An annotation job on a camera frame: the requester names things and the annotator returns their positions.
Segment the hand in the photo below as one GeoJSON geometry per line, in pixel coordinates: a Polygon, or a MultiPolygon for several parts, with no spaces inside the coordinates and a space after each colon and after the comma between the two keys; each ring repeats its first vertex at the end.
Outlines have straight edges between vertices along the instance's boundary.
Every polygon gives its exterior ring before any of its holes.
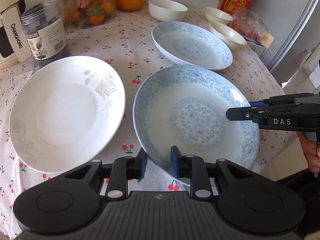
{"type": "Polygon", "coordinates": [[[319,172],[320,168],[320,146],[315,142],[309,141],[304,132],[297,132],[303,155],[307,160],[308,168],[311,172],[319,172]]]}

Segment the tablecloth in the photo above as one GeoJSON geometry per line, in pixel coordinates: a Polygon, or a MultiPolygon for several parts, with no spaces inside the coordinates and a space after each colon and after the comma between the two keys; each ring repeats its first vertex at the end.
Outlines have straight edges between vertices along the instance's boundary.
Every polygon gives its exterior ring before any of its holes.
{"type": "MultiPolygon", "coordinates": [[[[208,29],[204,13],[189,9],[184,21],[208,29]]],[[[125,155],[137,155],[140,144],[132,122],[132,104],[141,83],[155,71],[173,65],[155,47],[151,30],[159,21],[153,19],[145,5],[140,11],[117,12],[107,24],[91,29],[66,27],[70,55],[97,57],[119,73],[125,86],[126,108],[123,121],[112,141],[97,156],[103,163],[111,163],[125,155]]],[[[15,238],[21,230],[14,218],[15,198],[24,190],[57,174],[42,174],[24,165],[15,154],[9,134],[9,114],[15,97],[23,84],[39,67],[34,59],[18,63],[0,71],[0,230],[15,238]]],[[[233,52],[232,65],[221,71],[249,101],[284,94],[276,80],[250,47],[233,52]]],[[[261,172],[295,139],[294,133],[260,130],[260,149],[252,167],[261,172]]],[[[128,182],[130,190],[177,191],[188,190],[148,160],[145,177],[128,182]]]]}

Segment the barcode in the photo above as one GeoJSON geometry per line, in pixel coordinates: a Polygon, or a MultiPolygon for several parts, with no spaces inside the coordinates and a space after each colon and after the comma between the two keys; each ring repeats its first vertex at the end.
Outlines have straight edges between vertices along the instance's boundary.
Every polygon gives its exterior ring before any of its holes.
{"type": "Polygon", "coordinates": [[[54,46],[54,50],[55,51],[58,51],[59,49],[61,49],[63,46],[63,40],[61,40],[59,43],[57,43],[55,46],[54,46]]]}

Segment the transparent jar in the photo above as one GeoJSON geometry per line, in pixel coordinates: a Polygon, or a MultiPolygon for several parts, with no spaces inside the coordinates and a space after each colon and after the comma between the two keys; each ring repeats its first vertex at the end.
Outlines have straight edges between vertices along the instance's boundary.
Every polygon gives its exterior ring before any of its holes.
{"type": "Polygon", "coordinates": [[[66,18],[74,27],[94,27],[113,18],[115,4],[115,0],[66,0],[66,18]]]}
{"type": "Polygon", "coordinates": [[[33,6],[21,15],[21,22],[40,67],[69,56],[58,0],[47,0],[33,6]]]}

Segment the glass jar of tangerines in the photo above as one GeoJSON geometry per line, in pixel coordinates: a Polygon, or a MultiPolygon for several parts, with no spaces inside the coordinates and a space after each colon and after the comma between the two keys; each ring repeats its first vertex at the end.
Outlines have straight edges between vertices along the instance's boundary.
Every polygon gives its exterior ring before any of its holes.
{"type": "Polygon", "coordinates": [[[90,28],[112,19],[115,0],[65,0],[66,18],[75,27],[90,28]]]}

